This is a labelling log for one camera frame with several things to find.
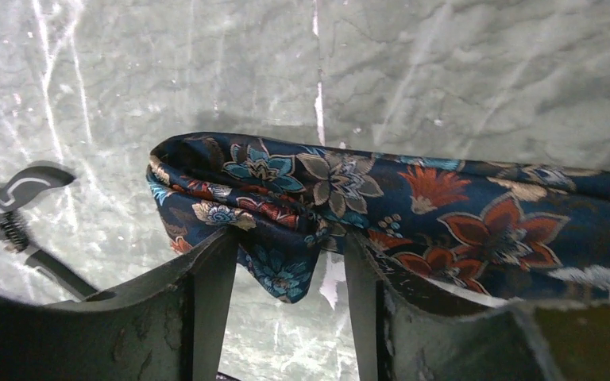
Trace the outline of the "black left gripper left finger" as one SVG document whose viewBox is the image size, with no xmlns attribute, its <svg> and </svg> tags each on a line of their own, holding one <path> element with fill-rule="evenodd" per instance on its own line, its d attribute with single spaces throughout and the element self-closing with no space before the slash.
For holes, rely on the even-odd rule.
<svg viewBox="0 0 610 381">
<path fill-rule="evenodd" d="M 0 380 L 215 379 L 237 249 L 223 228 L 82 302 L 0 296 Z"/>
</svg>

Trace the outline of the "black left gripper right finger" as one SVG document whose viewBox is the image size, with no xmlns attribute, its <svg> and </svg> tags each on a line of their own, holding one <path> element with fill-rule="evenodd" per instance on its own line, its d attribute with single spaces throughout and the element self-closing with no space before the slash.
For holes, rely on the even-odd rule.
<svg viewBox="0 0 610 381">
<path fill-rule="evenodd" d="M 610 380 L 610 302 L 488 307 L 421 277 L 402 294 L 357 232 L 346 237 L 362 380 Z"/>
</svg>

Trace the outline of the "navy floral necktie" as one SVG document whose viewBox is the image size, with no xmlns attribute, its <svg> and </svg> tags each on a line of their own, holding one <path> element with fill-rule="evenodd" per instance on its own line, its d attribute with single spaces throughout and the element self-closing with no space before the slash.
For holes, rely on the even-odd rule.
<svg viewBox="0 0 610 381">
<path fill-rule="evenodd" d="M 610 300 L 610 171 L 189 133 L 151 151 L 146 179 L 177 252 L 234 227 L 237 262 L 283 302 L 353 233 L 408 299 L 424 278 L 484 304 Z"/>
</svg>

